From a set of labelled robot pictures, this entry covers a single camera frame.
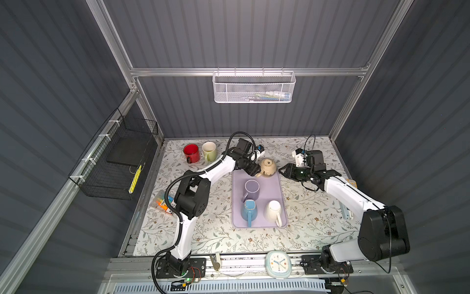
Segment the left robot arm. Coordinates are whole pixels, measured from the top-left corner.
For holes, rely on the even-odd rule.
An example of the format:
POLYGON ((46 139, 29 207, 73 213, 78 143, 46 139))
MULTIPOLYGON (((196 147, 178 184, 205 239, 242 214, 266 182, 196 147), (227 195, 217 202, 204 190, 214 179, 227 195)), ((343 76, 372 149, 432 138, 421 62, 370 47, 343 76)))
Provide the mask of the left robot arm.
POLYGON ((190 267, 191 242, 198 218, 209 203, 211 185, 235 170, 255 176, 261 172, 257 160, 264 154, 264 146, 257 145, 246 132, 237 131, 228 139, 222 155, 207 167, 197 171, 187 170, 171 182, 165 190, 164 201, 177 217, 177 227, 172 245, 154 256, 163 258, 169 272, 183 276, 190 267))

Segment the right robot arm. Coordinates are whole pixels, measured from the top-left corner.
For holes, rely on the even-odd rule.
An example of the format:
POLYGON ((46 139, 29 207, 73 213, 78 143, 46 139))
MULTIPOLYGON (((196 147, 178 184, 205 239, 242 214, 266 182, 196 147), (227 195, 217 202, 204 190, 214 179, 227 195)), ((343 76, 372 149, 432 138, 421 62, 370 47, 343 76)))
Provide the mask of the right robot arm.
POLYGON ((318 149, 295 146, 291 156, 293 162, 280 168, 282 176, 301 185, 311 183, 314 192, 336 198, 360 224, 357 238, 322 248, 316 263, 325 273, 338 273, 352 261, 379 265, 410 252, 405 214, 399 207, 385 205, 353 186, 340 172, 327 167, 318 149))

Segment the blue mug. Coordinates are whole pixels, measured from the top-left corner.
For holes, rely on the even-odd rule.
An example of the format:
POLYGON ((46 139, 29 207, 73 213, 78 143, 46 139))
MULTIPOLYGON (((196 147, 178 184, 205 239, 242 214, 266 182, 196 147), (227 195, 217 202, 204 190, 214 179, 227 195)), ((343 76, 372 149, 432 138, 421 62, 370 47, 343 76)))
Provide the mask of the blue mug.
POLYGON ((252 227, 254 220, 258 216, 258 208, 256 202, 252 199, 248 199, 244 202, 241 209, 242 219, 247 222, 248 227, 252 227))

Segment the purple mug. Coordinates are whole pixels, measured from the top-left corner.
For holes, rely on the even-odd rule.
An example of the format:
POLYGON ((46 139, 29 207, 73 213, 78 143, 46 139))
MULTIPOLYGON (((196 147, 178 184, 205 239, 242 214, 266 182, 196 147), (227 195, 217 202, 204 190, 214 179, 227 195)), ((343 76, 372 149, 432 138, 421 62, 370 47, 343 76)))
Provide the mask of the purple mug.
POLYGON ((259 182, 256 180, 248 180, 244 185, 244 192, 242 201, 246 202, 247 200, 258 200, 260 192, 259 182))

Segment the light green mug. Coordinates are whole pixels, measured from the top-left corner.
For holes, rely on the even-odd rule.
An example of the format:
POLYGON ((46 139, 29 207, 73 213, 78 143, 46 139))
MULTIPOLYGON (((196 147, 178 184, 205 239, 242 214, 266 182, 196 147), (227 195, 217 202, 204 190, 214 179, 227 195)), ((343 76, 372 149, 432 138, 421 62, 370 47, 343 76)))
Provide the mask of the light green mug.
POLYGON ((202 145, 204 160, 207 163, 217 159, 217 145, 214 142, 206 142, 202 145))

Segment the beige ceramic teapot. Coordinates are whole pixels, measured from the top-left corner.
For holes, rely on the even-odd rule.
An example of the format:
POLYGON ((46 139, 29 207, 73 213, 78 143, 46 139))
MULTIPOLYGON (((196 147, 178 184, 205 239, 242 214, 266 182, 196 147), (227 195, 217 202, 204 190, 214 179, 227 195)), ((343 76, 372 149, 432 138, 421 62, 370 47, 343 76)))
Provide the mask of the beige ceramic teapot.
POLYGON ((265 158, 260 162, 261 171, 256 174, 256 177, 271 177, 277 171, 277 165, 272 159, 265 158))

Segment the red mug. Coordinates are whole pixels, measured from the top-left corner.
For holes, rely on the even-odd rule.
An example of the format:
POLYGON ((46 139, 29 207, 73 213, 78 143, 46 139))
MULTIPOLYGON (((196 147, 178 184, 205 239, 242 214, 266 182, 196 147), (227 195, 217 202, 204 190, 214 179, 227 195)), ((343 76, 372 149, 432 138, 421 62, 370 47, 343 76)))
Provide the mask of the red mug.
POLYGON ((195 164, 200 161, 200 151, 196 144, 188 144, 183 149, 188 164, 195 164))

